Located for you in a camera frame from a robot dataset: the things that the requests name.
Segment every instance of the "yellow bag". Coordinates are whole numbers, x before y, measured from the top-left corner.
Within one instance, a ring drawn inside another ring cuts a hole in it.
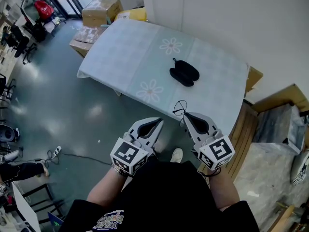
[[[146,21],[147,14],[145,7],[139,9],[132,9],[132,10],[125,10],[120,12],[115,20],[122,18],[122,19],[131,19],[137,21]]]

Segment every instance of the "black pants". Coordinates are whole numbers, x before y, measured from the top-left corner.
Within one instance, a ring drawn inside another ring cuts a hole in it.
[[[43,173],[44,168],[41,163],[23,163],[18,166],[15,164],[10,165],[8,163],[0,165],[0,175],[3,182],[8,180],[25,180]]]

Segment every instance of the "checkered tablecloth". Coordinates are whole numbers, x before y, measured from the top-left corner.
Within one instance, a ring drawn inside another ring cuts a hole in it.
[[[173,58],[199,71],[193,87],[170,76]],[[77,76],[91,77],[178,120],[174,105],[186,100],[188,112],[211,117],[228,135],[240,111],[248,70],[246,63],[185,33],[119,19],[92,46]]]

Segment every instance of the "green floor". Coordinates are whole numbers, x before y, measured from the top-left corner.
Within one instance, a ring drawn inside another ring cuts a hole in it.
[[[3,117],[20,129],[23,160],[44,159],[48,150],[60,145],[63,152],[111,162],[109,154],[118,137],[135,121],[159,116],[165,121],[156,144],[164,149],[159,159],[169,160],[173,149],[181,147],[183,161],[198,166],[190,152],[193,141],[178,121],[129,97],[117,97],[97,81],[76,77],[83,59],[69,42],[81,24],[68,21],[61,25],[54,38],[39,45],[31,63],[19,61],[13,71],[17,87]],[[87,197],[109,166],[61,154],[59,158],[59,165],[49,166],[48,182],[55,198],[65,199],[62,210],[66,214],[74,199]]]

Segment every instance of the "wristwatch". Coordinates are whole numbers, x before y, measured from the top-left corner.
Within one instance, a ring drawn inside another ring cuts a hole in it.
[[[120,174],[120,175],[125,176],[125,177],[128,176],[128,174],[125,171],[123,171],[121,168],[119,168],[118,166],[116,166],[114,164],[112,164],[112,169],[114,169],[117,174]]]

